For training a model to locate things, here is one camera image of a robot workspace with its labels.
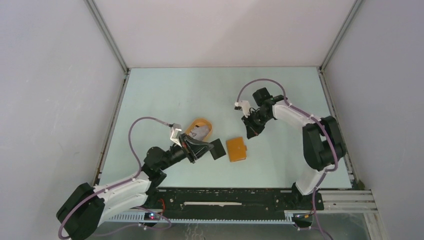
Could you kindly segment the orange leather card holder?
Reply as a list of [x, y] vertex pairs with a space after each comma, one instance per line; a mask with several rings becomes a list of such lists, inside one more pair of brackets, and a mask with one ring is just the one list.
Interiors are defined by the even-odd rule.
[[227, 140], [226, 147], [231, 163], [242, 161], [247, 158], [247, 147], [241, 136]]

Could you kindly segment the beige oval plastic tray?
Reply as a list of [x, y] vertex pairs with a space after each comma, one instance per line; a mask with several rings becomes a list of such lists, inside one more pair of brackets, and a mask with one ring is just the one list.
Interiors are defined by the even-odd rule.
[[213, 125], [205, 118], [196, 118], [184, 132], [191, 138], [206, 142], [212, 135]]

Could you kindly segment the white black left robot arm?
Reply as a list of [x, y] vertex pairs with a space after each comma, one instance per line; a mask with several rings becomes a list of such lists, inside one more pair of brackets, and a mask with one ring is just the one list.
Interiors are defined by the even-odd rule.
[[187, 134], [168, 150], [151, 147], [139, 170], [114, 183], [79, 185], [56, 213], [60, 222], [61, 240], [85, 240], [106, 220], [136, 207], [153, 208], [159, 200], [158, 186], [166, 178], [164, 170], [188, 159], [195, 163], [206, 153], [222, 146], [220, 139], [212, 142], [196, 140]]

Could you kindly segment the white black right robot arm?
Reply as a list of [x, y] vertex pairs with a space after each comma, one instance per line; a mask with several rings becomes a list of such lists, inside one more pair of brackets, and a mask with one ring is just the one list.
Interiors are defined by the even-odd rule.
[[257, 108], [247, 100], [237, 99], [235, 110], [243, 112], [242, 122], [248, 139], [258, 136], [270, 120], [281, 120], [302, 133], [303, 157], [306, 167], [294, 183], [291, 204], [304, 209], [311, 202], [310, 194], [321, 185], [325, 175], [338, 169], [339, 160], [346, 154], [338, 123], [332, 116], [318, 117], [294, 106], [282, 94], [272, 96], [263, 87], [253, 93]]

